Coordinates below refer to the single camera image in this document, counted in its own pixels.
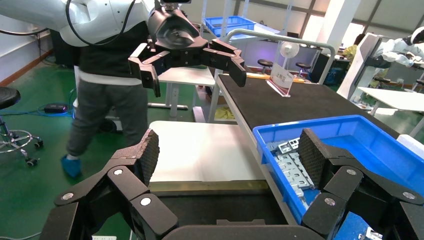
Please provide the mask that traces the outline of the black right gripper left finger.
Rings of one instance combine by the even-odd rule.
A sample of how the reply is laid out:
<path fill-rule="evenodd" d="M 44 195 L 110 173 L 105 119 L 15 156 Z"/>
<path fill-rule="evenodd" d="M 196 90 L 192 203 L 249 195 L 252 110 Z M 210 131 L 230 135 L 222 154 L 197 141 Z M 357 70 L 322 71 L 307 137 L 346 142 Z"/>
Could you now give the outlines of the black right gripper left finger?
<path fill-rule="evenodd" d="M 163 239 L 178 227 L 178 218 L 148 187 L 159 152 L 152 129 L 140 143 L 117 150 L 102 170 L 57 196 L 40 238 L 90 240 L 107 219 L 121 214 L 140 239 Z"/>

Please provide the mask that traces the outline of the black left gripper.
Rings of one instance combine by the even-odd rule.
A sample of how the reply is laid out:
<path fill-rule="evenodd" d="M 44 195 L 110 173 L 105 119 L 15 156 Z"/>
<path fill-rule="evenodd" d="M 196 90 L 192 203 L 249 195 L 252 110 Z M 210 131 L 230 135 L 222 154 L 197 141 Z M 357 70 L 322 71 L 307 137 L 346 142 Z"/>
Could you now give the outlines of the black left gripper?
<path fill-rule="evenodd" d="M 147 27 L 154 48 L 141 43 L 128 58 L 131 76 L 141 80 L 145 89 L 161 96 L 159 76 L 171 67 L 205 65 L 228 72 L 244 87 L 247 71 L 241 50 L 218 39 L 208 42 L 179 10 L 157 8 L 150 15 Z"/>

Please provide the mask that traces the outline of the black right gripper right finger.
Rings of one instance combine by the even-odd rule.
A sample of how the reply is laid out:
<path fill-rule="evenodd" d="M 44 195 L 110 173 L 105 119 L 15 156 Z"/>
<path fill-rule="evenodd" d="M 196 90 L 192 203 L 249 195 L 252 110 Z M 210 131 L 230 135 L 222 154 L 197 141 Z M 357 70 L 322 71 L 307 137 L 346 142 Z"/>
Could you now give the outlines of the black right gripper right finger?
<path fill-rule="evenodd" d="M 366 169 L 348 150 L 323 143 L 302 130 L 298 154 L 319 194 L 301 225 L 332 240 L 349 213 L 361 217 L 385 240 L 424 237 L 424 198 Z"/>

